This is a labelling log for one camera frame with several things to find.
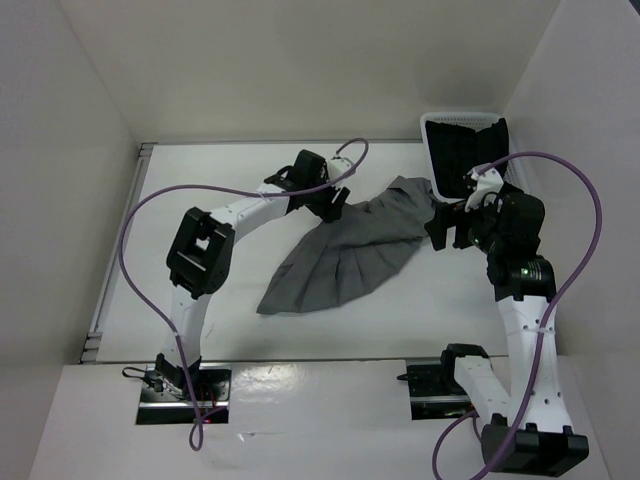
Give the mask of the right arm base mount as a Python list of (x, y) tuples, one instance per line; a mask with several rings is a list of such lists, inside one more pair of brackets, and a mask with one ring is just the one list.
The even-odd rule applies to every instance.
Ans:
[(445, 378), (438, 360), (407, 360), (397, 380), (408, 389), (413, 421), (460, 418), (472, 409), (463, 390)]

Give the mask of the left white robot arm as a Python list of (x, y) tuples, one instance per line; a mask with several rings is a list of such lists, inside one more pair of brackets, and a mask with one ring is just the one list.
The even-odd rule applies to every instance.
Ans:
[(201, 335), (211, 297), (226, 282), (236, 243), (266, 223), (305, 207), (324, 222), (340, 218), (349, 190), (339, 179), (352, 163), (301, 150), (291, 166), (248, 197), (212, 211), (189, 209), (167, 256), (172, 284), (171, 334), (155, 361), (163, 387), (180, 400), (199, 386)]

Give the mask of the grey pleated skirt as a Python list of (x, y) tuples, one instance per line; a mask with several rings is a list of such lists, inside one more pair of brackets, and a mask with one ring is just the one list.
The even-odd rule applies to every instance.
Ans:
[(362, 298), (401, 272), (435, 216), (431, 182), (396, 177), (369, 201), (305, 234), (276, 269), (256, 312), (307, 314)]

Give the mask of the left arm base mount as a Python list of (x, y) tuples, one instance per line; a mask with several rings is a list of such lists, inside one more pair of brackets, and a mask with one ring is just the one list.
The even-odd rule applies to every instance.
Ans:
[[(126, 366), (122, 376), (142, 382), (137, 425), (187, 425), (196, 420), (193, 403), (188, 393), (175, 391), (152, 368)], [(231, 370), (204, 367), (194, 385), (196, 406), (204, 416), (205, 424), (226, 424), (229, 419)]]

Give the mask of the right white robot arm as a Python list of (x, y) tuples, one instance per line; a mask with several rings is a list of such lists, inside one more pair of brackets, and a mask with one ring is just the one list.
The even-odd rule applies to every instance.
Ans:
[(589, 455), (588, 439), (575, 433), (564, 403), (555, 346), (555, 274), (539, 255), (545, 209), (515, 187), (482, 196), (467, 210), (459, 201), (437, 205), (425, 230), (435, 250), (455, 231), (457, 249), (476, 247), (504, 323), (510, 386), (497, 379), (485, 350), (450, 344), (442, 352), (438, 381), (464, 391), (482, 422), (485, 465), (496, 473), (557, 478)]

